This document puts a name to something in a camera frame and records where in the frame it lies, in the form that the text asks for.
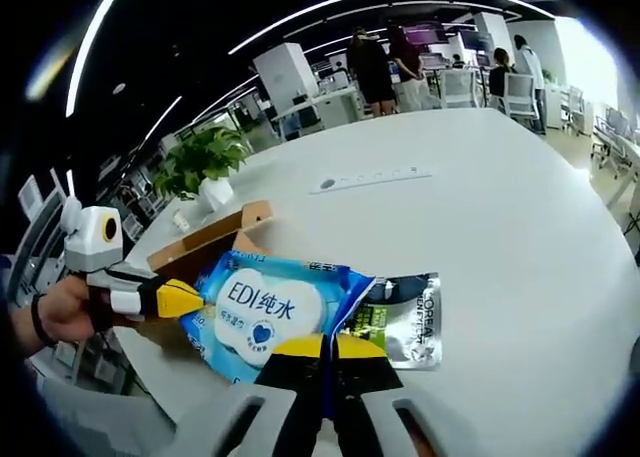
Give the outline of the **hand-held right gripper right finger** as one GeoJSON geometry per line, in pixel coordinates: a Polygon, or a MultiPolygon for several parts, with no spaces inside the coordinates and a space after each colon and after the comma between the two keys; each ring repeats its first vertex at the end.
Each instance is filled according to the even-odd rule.
{"type": "Polygon", "coordinates": [[[340,334],[332,347],[333,422],[344,456],[444,456],[427,407],[404,386],[387,354],[340,334]]]}

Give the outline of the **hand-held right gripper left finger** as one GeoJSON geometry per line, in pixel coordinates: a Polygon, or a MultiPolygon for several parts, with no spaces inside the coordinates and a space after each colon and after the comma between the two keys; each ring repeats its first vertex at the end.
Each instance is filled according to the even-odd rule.
{"type": "Polygon", "coordinates": [[[323,421],[328,338],[279,345],[256,381],[236,383],[176,426],[166,456],[310,456],[323,421]]]}

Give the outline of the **person's left hand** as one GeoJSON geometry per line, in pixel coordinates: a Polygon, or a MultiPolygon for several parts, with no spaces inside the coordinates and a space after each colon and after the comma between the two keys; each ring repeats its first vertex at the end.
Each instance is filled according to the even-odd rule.
{"type": "Polygon", "coordinates": [[[98,333],[90,316],[89,294],[85,279],[70,275],[38,298],[37,316],[48,341],[79,342],[98,333]]]}

